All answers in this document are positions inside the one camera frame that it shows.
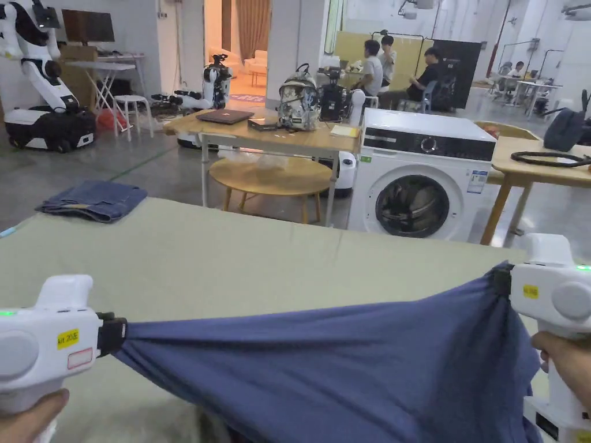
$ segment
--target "white stool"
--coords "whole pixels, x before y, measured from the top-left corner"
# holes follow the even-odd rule
[[[129,104],[135,105],[135,126],[138,128],[138,134],[140,133],[139,128],[139,110],[138,103],[145,103],[146,111],[148,113],[148,122],[150,123],[150,137],[154,138],[154,129],[152,127],[152,112],[150,111],[150,104],[145,97],[140,95],[116,95],[115,100],[119,103],[124,104],[125,111],[125,122],[127,123],[127,140],[131,142],[131,123],[129,122]]]

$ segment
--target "monitor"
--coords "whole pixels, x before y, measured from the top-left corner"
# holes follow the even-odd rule
[[[62,9],[64,28],[69,41],[88,45],[89,41],[114,42],[113,22],[108,12],[75,11]]]

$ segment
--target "black cable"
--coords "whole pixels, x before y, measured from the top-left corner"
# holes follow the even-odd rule
[[[557,161],[535,160],[533,158],[528,157],[566,158],[568,160],[573,160],[574,163],[560,163]],[[585,155],[584,157],[577,157],[576,155],[563,154],[561,152],[514,152],[513,154],[511,154],[511,159],[530,165],[551,166],[554,168],[577,168],[579,166],[591,165],[591,157],[589,157],[588,155]]]

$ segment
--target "paper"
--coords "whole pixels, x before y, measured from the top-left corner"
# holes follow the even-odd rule
[[[359,136],[359,129],[352,128],[350,126],[340,126],[335,125],[335,127],[330,131],[331,135],[336,135],[339,137],[351,137],[357,138]]]

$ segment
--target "white robot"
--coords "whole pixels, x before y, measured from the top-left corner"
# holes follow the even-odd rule
[[[69,152],[95,139],[95,116],[60,79],[60,57],[54,8],[41,0],[0,4],[0,56],[21,63],[22,72],[47,102],[31,109],[15,109],[4,116],[11,145],[17,148]]]
[[[232,68],[224,66],[223,61],[227,54],[213,56],[213,63],[206,66],[203,71],[203,93],[195,91],[175,91],[174,95],[152,95],[154,100],[170,102],[190,114],[203,109],[224,109],[230,98],[230,81],[232,80]],[[196,142],[194,135],[179,134],[178,144],[185,148],[197,148],[201,146]]]

